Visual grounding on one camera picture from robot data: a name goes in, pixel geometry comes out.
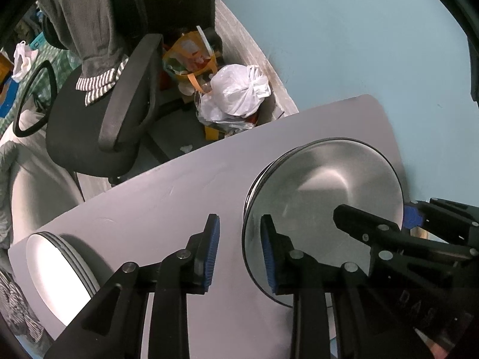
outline blue wall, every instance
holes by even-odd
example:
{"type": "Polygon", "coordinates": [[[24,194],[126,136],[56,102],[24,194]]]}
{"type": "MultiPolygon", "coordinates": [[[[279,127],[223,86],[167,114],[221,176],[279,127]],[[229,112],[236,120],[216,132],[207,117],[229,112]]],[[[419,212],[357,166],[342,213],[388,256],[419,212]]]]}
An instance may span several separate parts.
{"type": "Polygon", "coordinates": [[[373,95],[396,134],[411,197],[479,205],[468,44],[439,0],[223,1],[300,110],[373,95]]]}

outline blue object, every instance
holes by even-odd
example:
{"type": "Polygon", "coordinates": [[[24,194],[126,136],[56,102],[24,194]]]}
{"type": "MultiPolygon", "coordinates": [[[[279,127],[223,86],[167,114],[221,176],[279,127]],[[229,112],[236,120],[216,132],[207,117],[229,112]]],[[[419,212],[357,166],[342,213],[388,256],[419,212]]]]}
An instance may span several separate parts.
{"type": "Polygon", "coordinates": [[[266,275],[268,277],[268,284],[273,293],[276,293],[277,282],[275,277],[276,265],[275,256],[272,252],[271,241],[269,239],[268,231],[265,227],[261,227],[261,246],[263,248],[264,265],[266,266],[266,275]]]}
{"type": "Polygon", "coordinates": [[[424,223],[424,218],[419,213],[419,210],[413,206],[404,206],[404,217],[402,220],[402,226],[406,229],[413,229],[414,227],[420,227],[424,223]]]}
{"type": "Polygon", "coordinates": [[[8,85],[7,95],[5,96],[5,100],[3,104],[0,105],[0,117],[3,117],[3,118],[7,116],[13,103],[15,102],[19,84],[15,82],[14,80],[12,80],[12,78],[10,77],[5,82],[5,85],[8,85]]]}
{"type": "Polygon", "coordinates": [[[32,50],[39,49],[46,42],[45,35],[43,32],[40,32],[39,35],[30,43],[30,48],[32,50]]]}
{"type": "Polygon", "coordinates": [[[208,248],[207,258],[204,263],[204,289],[208,291],[213,281],[213,270],[215,268],[216,253],[218,252],[219,244],[219,217],[215,217],[213,228],[211,231],[210,243],[208,248]]]}

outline chair seat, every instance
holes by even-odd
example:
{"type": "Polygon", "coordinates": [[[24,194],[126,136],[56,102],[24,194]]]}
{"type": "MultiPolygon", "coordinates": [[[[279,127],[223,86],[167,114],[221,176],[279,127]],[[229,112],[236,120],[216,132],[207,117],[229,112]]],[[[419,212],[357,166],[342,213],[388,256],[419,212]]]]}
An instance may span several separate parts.
{"type": "Polygon", "coordinates": [[[137,157],[138,144],[120,152],[103,152],[98,136],[111,93],[85,106],[85,94],[75,86],[81,66],[66,79],[54,101],[46,128],[46,149],[59,166],[94,177],[119,177],[137,157]]]}

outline green checkered fabric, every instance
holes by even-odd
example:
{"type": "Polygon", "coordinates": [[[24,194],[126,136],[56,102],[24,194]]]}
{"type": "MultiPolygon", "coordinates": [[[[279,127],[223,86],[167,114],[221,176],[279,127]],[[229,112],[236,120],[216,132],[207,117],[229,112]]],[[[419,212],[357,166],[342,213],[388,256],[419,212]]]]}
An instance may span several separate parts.
{"type": "MultiPolygon", "coordinates": [[[[30,77],[35,72],[37,67],[45,60],[49,60],[52,64],[55,76],[57,78],[57,87],[58,90],[62,87],[63,83],[66,81],[68,76],[73,70],[81,65],[81,60],[72,52],[67,50],[57,49],[47,42],[42,44],[38,49],[39,53],[37,59],[32,65],[32,68],[28,74],[21,80],[20,85],[18,86],[17,95],[15,102],[13,103],[10,111],[8,112],[5,118],[0,118],[0,138],[3,136],[8,126],[13,122],[18,111],[18,105],[20,104],[20,99],[25,92],[25,88],[30,80],[30,77]]],[[[27,98],[35,93],[38,97],[38,101],[43,107],[50,105],[50,83],[48,80],[48,73],[46,69],[43,69],[41,73],[35,79],[35,82],[30,87],[27,98]]]]}

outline striped cuff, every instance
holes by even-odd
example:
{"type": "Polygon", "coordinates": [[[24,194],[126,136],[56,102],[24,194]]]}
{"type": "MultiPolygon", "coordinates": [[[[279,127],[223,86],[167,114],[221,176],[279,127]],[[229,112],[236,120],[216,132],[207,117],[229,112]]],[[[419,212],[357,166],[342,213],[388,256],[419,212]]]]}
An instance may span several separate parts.
{"type": "Polygon", "coordinates": [[[118,68],[107,70],[96,77],[78,79],[76,89],[87,92],[85,106],[93,104],[115,86],[127,62],[128,57],[125,55],[118,68]]]}

